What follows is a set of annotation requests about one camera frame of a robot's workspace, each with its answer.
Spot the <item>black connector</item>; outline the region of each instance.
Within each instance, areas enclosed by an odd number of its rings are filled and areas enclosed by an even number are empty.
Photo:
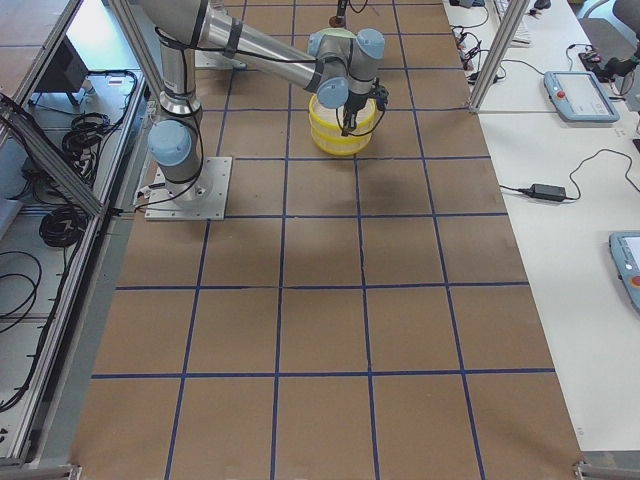
[[[531,198],[548,200],[550,202],[563,202],[567,200],[567,191],[564,187],[534,183],[530,188],[519,188],[518,192]]]

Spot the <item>device screen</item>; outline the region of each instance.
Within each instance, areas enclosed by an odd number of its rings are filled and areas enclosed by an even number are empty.
[[[631,256],[636,265],[640,266],[640,237],[625,237]]]
[[[609,115],[611,113],[589,75],[559,73],[556,74],[556,80],[576,115]]]

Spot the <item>yellow bowl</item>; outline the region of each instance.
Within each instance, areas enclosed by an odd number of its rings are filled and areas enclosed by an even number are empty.
[[[336,111],[320,105],[318,97],[313,95],[309,101],[309,123],[311,124],[311,138],[322,151],[331,155],[353,155],[361,151],[371,141],[371,133],[376,115],[376,102],[369,99],[365,108],[358,112],[358,128],[352,133],[361,135],[342,136],[342,130],[336,120]],[[338,109],[338,118],[342,119],[342,107]]]

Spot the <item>blue and white device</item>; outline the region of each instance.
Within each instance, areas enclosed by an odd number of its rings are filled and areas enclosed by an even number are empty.
[[[612,233],[609,248],[631,303],[640,312],[640,231]]]
[[[591,72],[547,72],[544,86],[567,122],[613,123],[620,115]]]

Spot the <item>white tabletop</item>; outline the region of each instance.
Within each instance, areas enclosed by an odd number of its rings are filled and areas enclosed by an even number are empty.
[[[483,47],[490,45],[497,26],[491,3],[490,21],[471,30]],[[452,24],[484,18],[480,8],[445,5]],[[587,42],[564,0],[553,1],[540,19],[525,21],[531,47],[510,48],[506,58],[525,60],[541,71],[568,70],[566,47]],[[540,75],[524,65],[505,66],[507,80],[491,88],[480,114],[501,184],[560,185],[573,196],[569,173],[602,148],[631,155],[630,177],[640,184],[640,154],[631,142],[638,137],[637,114],[617,103],[621,120],[613,125],[567,124],[550,113],[554,109]],[[574,204],[504,195],[584,451],[640,450],[640,314],[617,278],[608,248],[611,232],[640,230],[640,194],[624,178],[628,165],[610,153],[586,163],[575,175],[583,197]]]

